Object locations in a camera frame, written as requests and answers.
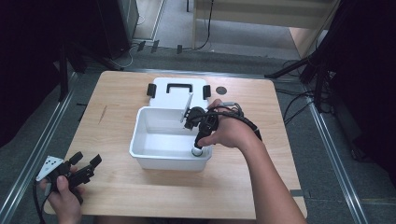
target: wooden table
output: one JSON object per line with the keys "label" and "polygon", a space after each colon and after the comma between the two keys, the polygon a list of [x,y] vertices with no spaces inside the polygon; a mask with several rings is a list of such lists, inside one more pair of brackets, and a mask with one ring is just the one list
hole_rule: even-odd
{"label": "wooden table", "polygon": [[[104,72],[67,152],[81,151],[83,167],[100,154],[103,161],[85,185],[84,215],[254,219],[246,161],[236,148],[215,145],[200,173],[144,170],[129,154],[137,110],[149,104],[147,87],[155,77],[181,75]],[[301,189],[274,85],[269,80],[196,77],[211,85],[216,98],[235,101],[259,126],[263,142],[289,189]],[[218,95],[216,87],[227,89]],[[306,216],[304,198],[294,197]]]}

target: white plastic bin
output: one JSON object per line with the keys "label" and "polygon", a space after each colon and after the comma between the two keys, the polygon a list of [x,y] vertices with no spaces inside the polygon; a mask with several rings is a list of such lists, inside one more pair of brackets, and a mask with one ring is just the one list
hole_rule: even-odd
{"label": "white plastic bin", "polygon": [[144,106],[139,109],[130,145],[131,155],[144,169],[202,171],[212,156],[212,146],[203,155],[191,153],[198,128],[184,129],[182,109]]}

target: black cable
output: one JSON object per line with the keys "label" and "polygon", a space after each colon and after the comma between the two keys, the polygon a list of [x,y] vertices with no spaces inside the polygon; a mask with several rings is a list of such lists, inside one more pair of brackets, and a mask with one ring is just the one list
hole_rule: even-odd
{"label": "black cable", "polygon": [[228,109],[228,110],[232,110],[230,107],[228,107],[228,106],[224,106],[224,105],[217,105],[217,106],[213,106],[213,107],[211,107],[210,109],[208,109],[207,111],[214,111],[215,109],[218,109],[218,108],[224,108],[224,109]]}
{"label": "black cable", "polygon": [[192,49],[192,48],[186,48],[186,49],[191,49],[191,50],[199,50],[199,49],[202,49],[202,48],[207,44],[207,41],[209,41],[209,37],[210,37],[210,22],[211,22],[211,20],[212,20],[212,11],[213,11],[213,3],[214,3],[214,2],[215,2],[215,1],[212,0],[212,3],[210,4],[209,22],[207,23],[207,38],[206,38],[205,43],[204,43],[201,47],[196,48],[196,49]]}
{"label": "black cable", "polygon": [[328,66],[326,64],[326,60],[322,61],[320,67],[318,68],[317,74],[317,83],[315,87],[315,97],[314,97],[314,104],[317,108],[318,112],[321,113],[321,93],[325,83],[326,76],[329,75]]}
{"label": "black cable", "polygon": [[222,116],[225,116],[225,117],[238,119],[238,120],[246,123],[246,125],[249,126],[251,128],[251,130],[253,130],[254,132],[258,131],[258,127],[253,122],[251,122],[249,119],[247,119],[245,117],[238,116],[235,113],[230,113],[230,112],[207,112],[207,113],[204,113],[204,114],[201,114],[201,115],[194,116],[194,117],[190,118],[189,120],[195,120],[195,119],[198,119],[198,118],[209,117],[209,116],[212,116],[212,115],[222,115]]}
{"label": "black cable", "polygon": [[[206,20],[204,20],[204,24],[205,24],[205,28],[207,29]],[[210,50],[210,49],[212,49],[212,42],[211,42],[210,40],[209,40],[208,42],[209,42],[209,44],[210,44],[208,50]]]}
{"label": "black cable", "polygon": [[275,90],[277,91],[277,92],[280,92],[280,93],[284,93],[284,94],[287,94],[287,95],[300,95],[300,94],[302,94],[303,92],[299,92],[299,91],[288,91],[288,90],[283,90],[283,89],[278,89],[278,88],[275,88]]}
{"label": "black cable", "polygon": [[242,107],[237,103],[235,103],[235,106],[236,106],[236,110],[238,111],[238,115],[244,117],[244,112],[242,112]]}
{"label": "black cable", "polygon": [[303,108],[301,108],[300,110],[298,110],[294,115],[292,115],[290,118],[286,119],[285,122],[285,126],[288,125],[292,119],[294,119],[297,115],[299,115],[301,112],[303,112],[309,105],[311,105],[312,103],[314,103],[313,101],[308,102]]}
{"label": "black cable", "polygon": [[37,211],[38,218],[40,219],[40,224],[46,224],[46,221],[43,218],[43,209],[42,209],[43,205],[41,205],[41,207],[40,207],[40,205],[38,204],[36,186],[37,186],[37,183],[35,182],[35,180],[33,180],[33,199],[35,201],[35,210]]}
{"label": "black cable", "polygon": [[[284,68],[286,67],[286,64],[287,64],[287,63],[297,63],[297,62],[299,62],[299,61],[298,61],[298,60],[288,60],[288,61],[285,61],[285,62],[282,64],[282,69],[284,69]],[[299,70],[301,67],[298,67],[298,68],[294,69],[294,70],[297,71],[297,74],[292,74],[291,71],[289,71],[287,74],[288,74],[289,76],[291,76],[291,77],[298,77],[298,76],[301,74],[301,72],[300,72],[300,70]]]}
{"label": "black cable", "polygon": [[283,120],[285,120],[286,115],[287,115],[287,113],[288,113],[288,111],[289,111],[289,109],[290,109],[290,106],[293,104],[294,101],[296,101],[297,99],[299,99],[299,98],[302,97],[302,96],[313,97],[313,95],[306,95],[306,94],[308,94],[309,92],[313,92],[313,91],[305,91],[305,92],[302,92],[302,93],[298,94],[296,97],[294,97],[294,99],[292,99],[292,100],[290,101],[290,103],[289,103],[288,106],[286,107],[285,112],[283,113],[283,117],[282,117]]}

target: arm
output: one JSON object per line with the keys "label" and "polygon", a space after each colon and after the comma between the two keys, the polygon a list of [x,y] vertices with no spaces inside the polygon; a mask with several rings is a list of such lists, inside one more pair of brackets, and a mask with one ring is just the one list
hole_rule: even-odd
{"label": "arm", "polygon": [[[220,102],[216,100],[209,107]],[[264,143],[245,123],[220,116],[218,130],[201,139],[198,145],[209,146],[216,143],[237,147],[244,155],[250,173],[257,223],[306,223],[277,173]]]}

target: forearm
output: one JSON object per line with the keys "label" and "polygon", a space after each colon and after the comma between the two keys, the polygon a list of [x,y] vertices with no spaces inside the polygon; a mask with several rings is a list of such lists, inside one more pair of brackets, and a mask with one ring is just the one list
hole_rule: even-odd
{"label": "forearm", "polygon": [[239,148],[247,161],[258,223],[305,223],[265,145],[250,139]]}

